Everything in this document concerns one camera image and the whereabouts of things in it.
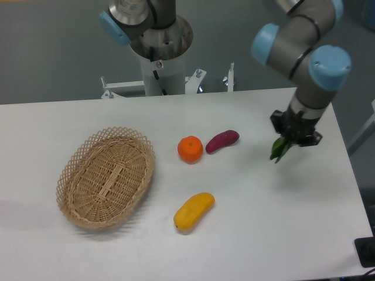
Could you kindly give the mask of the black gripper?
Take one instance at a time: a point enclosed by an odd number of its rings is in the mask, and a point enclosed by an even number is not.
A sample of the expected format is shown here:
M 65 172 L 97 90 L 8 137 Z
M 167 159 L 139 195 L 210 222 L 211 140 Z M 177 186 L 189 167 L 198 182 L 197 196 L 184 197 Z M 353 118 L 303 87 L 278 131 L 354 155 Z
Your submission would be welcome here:
M 322 140 L 322 135 L 315 129 L 319 110 L 300 102 L 290 102 L 285 112 L 275 110 L 270 120 L 276 133 L 289 140 L 297 140 L 298 146 L 316 146 Z

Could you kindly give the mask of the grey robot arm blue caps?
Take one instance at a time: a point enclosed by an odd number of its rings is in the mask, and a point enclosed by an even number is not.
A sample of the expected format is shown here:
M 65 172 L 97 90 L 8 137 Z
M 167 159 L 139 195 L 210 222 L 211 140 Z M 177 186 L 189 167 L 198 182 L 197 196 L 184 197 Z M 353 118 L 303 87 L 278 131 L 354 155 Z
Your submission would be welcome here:
M 256 34 L 252 56 L 297 86 L 286 111 L 271 121 L 280 135 L 277 145 L 313 146 L 321 140 L 315 129 L 325 109 L 346 82 L 350 56 L 318 41 L 341 19 L 341 1 L 279 1 L 290 20 L 284 26 L 264 25 Z M 192 45 L 189 23 L 176 14 L 175 1 L 110 1 L 100 23 L 121 46 L 139 57 L 147 95 L 194 94 L 202 77 L 185 78 L 183 57 Z

